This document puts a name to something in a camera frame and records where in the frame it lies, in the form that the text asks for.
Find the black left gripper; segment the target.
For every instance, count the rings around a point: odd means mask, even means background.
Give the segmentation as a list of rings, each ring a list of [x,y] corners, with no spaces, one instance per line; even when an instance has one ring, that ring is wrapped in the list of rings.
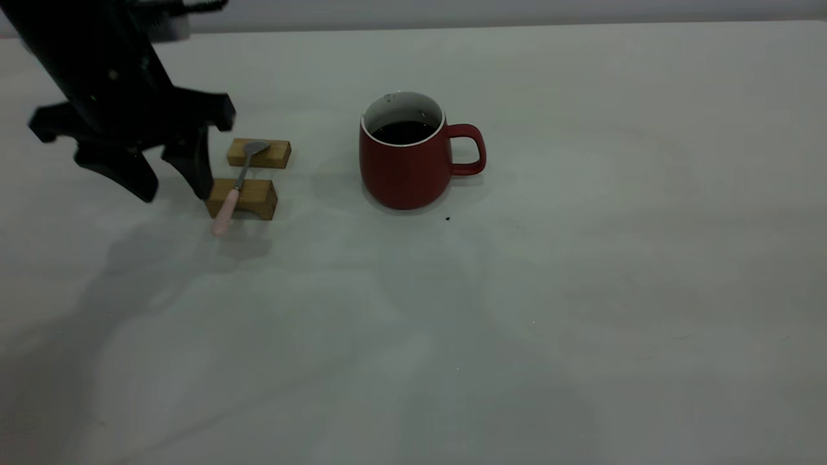
[[[65,102],[35,109],[28,126],[39,141],[60,136],[106,145],[165,143],[162,160],[184,177],[197,198],[215,185],[209,127],[230,130],[236,110],[227,94],[174,85],[154,49],[39,50],[30,53],[47,71]],[[139,151],[79,142],[74,161],[150,203],[158,178]]]

